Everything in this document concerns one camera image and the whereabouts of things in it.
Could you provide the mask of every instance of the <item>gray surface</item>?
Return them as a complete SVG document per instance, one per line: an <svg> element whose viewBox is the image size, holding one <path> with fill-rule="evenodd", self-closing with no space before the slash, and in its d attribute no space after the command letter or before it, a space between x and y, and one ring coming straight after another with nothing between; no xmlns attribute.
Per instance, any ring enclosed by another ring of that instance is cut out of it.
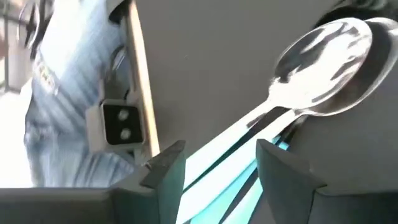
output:
<svg viewBox="0 0 398 224"><path fill-rule="evenodd" d="M308 159L328 184L323 194L398 189L398 64L368 98L326 118L310 117L289 150Z"/></svg>
<svg viewBox="0 0 398 224"><path fill-rule="evenodd" d="M138 0L161 149L187 154L267 96L276 58L333 0Z"/></svg>

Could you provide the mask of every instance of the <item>wooden edge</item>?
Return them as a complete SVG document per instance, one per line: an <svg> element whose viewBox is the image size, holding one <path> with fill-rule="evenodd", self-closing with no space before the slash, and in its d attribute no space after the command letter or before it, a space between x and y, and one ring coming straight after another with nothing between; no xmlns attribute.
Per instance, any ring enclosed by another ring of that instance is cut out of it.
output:
<svg viewBox="0 0 398 224"><path fill-rule="evenodd" d="M154 105L152 102L152 93L150 90L149 72L147 66L147 57L145 51L144 36L142 34L141 22L139 20L136 1L132 1L129 5L129 20L132 30L132 39L134 42L136 60L137 60L137 77L142 94L142 103L144 106L144 114L146 116L145 123L147 128L147 139L150 146L150 156L154 157L160 153L159 140L157 137L156 121Z"/></svg>

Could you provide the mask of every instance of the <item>spoon bowl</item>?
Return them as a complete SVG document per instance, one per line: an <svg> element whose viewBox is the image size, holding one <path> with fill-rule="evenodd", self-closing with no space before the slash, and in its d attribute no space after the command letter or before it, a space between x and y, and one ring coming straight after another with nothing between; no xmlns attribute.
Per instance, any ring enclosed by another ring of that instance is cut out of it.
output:
<svg viewBox="0 0 398 224"><path fill-rule="evenodd" d="M303 109L339 92L368 56L372 32L362 20L338 19L305 34L275 66L268 99L252 112L250 128L276 106Z"/></svg>
<svg viewBox="0 0 398 224"><path fill-rule="evenodd" d="M366 23L373 32L374 43L363 66L347 85L319 105L286 112L258 133L256 139L264 138L270 141L303 115L331 116L347 111L376 90L398 59L398 23L381 17L366 20Z"/></svg>

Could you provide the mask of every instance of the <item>jeans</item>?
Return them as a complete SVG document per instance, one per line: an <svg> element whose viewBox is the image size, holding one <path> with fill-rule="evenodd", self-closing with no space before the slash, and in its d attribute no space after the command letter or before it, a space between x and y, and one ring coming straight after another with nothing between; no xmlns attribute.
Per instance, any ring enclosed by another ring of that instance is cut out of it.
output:
<svg viewBox="0 0 398 224"><path fill-rule="evenodd" d="M86 139L85 110L98 103L98 83L121 44L105 4L55 8L38 48L24 138L38 187L109 187L134 170L115 154L92 154Z"/></svg>

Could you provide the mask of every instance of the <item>blue jeans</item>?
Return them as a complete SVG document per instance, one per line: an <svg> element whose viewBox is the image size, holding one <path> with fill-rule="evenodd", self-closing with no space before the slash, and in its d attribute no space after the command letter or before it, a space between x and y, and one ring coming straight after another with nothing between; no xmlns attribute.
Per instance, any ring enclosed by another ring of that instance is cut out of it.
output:
<svg viewBox="0 0 398 224"><path fill-rule="evenodd" d="M99 80L121 44L105 4L80 1L67 13L55 8L39 47L24 139L38 187L108 187L134 170L115 154L92 154L86 140L85 110L98 103Z"/></svg>

